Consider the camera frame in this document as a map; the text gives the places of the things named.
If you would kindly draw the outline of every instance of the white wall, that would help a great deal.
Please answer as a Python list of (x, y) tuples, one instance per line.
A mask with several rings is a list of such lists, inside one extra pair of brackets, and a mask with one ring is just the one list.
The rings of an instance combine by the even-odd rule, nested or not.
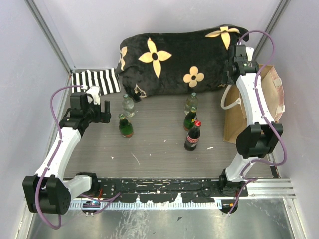
[(51, 93), (66, 84), (67, 72), (24, 1), (0, 1), (0, 36), (0, 238), (10, 239), (21, 216), (22, 181), (46, 153)]
[[(275, 65), (282, 78), (286, 112), (281, 123), (288, 148), (288, 161), (280, 167), (291, 178), (310, 238), (319, 233), (319, 1), (291, 1), (272, 36), (277, 45)], [(266, 62), (268, 42), (257, 59)], [(282, 159), (282, 150), (276, 148)]]
[[(34, 0), (77, 69), (117, 66), (119, 46), (146, 32), (187, 32), (229, 23), (265, 29), (279, 0)], [(255, 47), (259, 35), (252, 37)]]

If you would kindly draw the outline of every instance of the striped cloth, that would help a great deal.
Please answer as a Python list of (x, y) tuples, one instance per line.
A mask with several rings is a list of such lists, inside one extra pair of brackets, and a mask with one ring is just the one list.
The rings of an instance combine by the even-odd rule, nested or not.
[[(121, 91), (118, 77), (114, 73), (114, 68), (103, 71), (83, 71), (80, 73), (72, 73), (72, 84), (101, 87), (101, 95), (116, 93)], [(84, 92), (85, 89), (79, 87), (72, 88), (72, 92)]]

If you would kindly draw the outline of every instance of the green bottle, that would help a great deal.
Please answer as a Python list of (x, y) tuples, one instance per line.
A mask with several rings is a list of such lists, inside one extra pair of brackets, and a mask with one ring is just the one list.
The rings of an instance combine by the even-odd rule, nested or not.
[(186, 131), (189, 131), (191, 128), (193, 128), (195, 121), (197, 120), (196, 110), (197, 107), (192, 106), (190, 108), (190, 112), (186, 115), (184, 119), (184, 129)]
[(130, 138), (133, 136), (132, 124), (125, 118), (124, 114), (119, 114), (120, 125), (119, 130), (124, 138)]

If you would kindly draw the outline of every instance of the red bottle cap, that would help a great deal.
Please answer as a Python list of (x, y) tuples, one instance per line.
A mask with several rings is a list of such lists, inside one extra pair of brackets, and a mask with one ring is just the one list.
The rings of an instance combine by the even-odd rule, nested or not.
[(201, 122), (200, 122), (200, 121), (196, 121), (196, 122), (195, 122), (195, 125), (196, 125), (197, 127), (201, 127)]

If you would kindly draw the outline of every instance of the beige flower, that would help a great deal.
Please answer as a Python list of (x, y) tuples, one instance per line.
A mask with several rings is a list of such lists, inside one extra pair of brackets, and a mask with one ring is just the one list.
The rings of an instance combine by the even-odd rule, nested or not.
[(121, 58), (120, 58), (120, 61), (121, 61), (121, 70), (124, 71), (124, 65), (125, 65), (125, 61), (124, 61), (124, 57), (126, 55), (128, 51), (128, 47), (125, 46), (121, 49)]
[(135, 92), (135, 94), (137, 94), (138, 92), (140, 92), (140, 93), (141, 93), (141, 95), (140, 95), (141, 98), (144, 98), (144, 97), (147, 96), (147, 95), (146, 95), (146, 92), (143, 91), (137, 84), (135, 84), (134, 92)]
[(144, 63), (153, 62), (155, 74), (159, 78), (161, 70), (160, 61), (166, 61), (169, 57), (171, 57), (171, 54), (166, 51), (157, 51), (155, 43), (152, 42), (150, 38), (148, 39), (147, 43), (150, 52), (144, 53), (142, 56), (139, 57), (139, 60)]
[(189, 83), (190, 87), (197, 86), (197, 82), (200, 82), (204, 79), (204, 74), (198, 73), (198, 68), (196, 66), (192, 66), (189, 72), (190, 74), (184, 75), (184, 82)]
[(228, 29), (228, 26), (222, 26), (219, 31), (213, 31), (213, 32), (207, 34), (205, 37), (218, 37), (219, 35), (221, 35), (221, 39), (224, 42), (226, 50), (228, 50), (228, 47), (229, 47), (229, 44), (230, 44), (229, 32), (240, 33), (239, 30), (236, 29), (236, 28)]

